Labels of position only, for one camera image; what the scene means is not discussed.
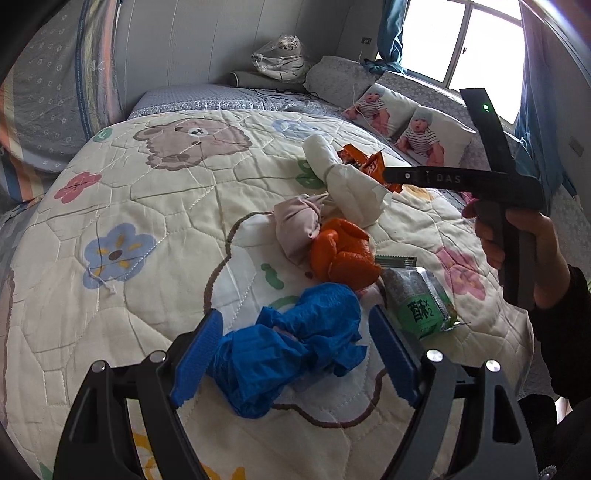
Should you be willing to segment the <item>person's right hand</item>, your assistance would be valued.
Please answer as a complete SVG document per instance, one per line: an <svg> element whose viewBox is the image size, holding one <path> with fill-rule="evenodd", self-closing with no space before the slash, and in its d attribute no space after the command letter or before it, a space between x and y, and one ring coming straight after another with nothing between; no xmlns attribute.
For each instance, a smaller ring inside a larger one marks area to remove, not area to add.
<svg viewBox="0 0 591 480"><path fill-rule="evenodd" d="M482 221L475 203L466 206L462 214L465 218L476 219L475 232L487 262L500 270L504 266L505 252L494 242L493 228ZM570 285L569 266L560 251L554 223L542 213L527 209L509 209L506 218L536 239L534 301L538 308L549 309L564 297Z"/></svg>

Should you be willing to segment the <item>black sleeve forearm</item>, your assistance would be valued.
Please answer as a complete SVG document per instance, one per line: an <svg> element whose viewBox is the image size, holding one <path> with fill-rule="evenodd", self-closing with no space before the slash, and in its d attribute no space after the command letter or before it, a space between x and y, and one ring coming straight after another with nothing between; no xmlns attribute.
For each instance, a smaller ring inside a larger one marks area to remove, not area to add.
<svg viewBox="0 0 591 480"><path fill-rule="evenodd" d="M590 398L590 291L583 272L569 265L570 283L551 308L529 312L553 391L573 409Z"/></svg>

